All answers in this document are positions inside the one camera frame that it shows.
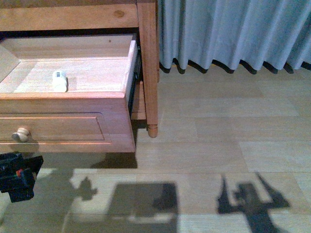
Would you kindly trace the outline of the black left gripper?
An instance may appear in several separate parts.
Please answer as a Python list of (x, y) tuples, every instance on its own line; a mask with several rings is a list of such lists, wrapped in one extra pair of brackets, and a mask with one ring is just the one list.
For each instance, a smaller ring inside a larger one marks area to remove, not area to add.
[(43, 165), (43, 157), (24, 158), (21, 153), (0, 155), (0, 192), (8, 193), (11, 202), (30, 200)]

